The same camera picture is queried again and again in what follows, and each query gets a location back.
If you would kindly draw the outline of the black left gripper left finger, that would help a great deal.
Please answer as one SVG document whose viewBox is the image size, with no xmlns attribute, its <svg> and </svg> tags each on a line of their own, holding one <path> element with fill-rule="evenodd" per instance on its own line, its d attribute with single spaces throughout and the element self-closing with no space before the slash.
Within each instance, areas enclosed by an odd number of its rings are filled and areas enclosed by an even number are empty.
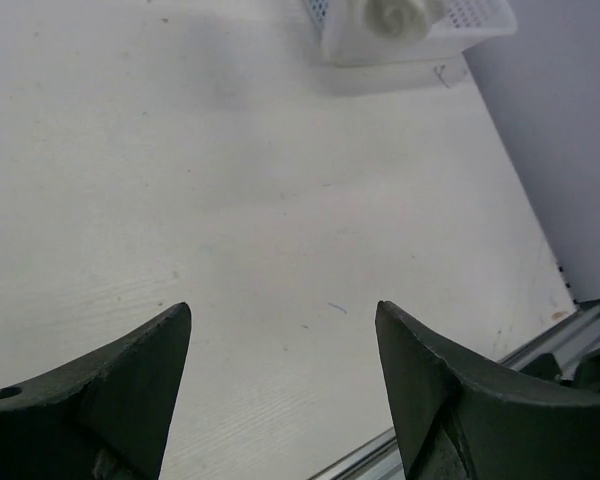
<svg viewBox="0 0 600 480">
<path fill-rule="evenodd" d="M 191 310 L 178 303 L 0 388 L 0 479 L 158 478 L 190 335 Z"/>
</svg>

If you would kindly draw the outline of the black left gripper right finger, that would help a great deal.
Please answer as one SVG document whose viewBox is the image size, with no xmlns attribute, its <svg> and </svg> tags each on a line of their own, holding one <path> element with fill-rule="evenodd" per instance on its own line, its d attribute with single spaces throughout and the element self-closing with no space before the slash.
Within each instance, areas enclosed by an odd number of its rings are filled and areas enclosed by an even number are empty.
<svg viewBox="0 0 600 480">
<path fill-rule="evenodd" d="M 375 317 L 408 479 L 600 479 L 600 348 L 564 379 L 542 353 L 516 371 L 392 302 Z"/>
</svg>

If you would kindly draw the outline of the white towel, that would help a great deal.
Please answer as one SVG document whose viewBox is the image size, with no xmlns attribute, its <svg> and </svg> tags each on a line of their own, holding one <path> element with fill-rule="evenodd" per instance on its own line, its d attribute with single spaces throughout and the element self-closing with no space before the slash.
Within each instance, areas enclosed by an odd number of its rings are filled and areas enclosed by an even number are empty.
<svg viewBox="0 0 600 480">
<path fill-rule="evenodd" d="M 354 13 L 363 31 L 381 41 L 411 44 L 424 39 L 446 15 L 444 1 L 357 1 Z"/>
</svg>

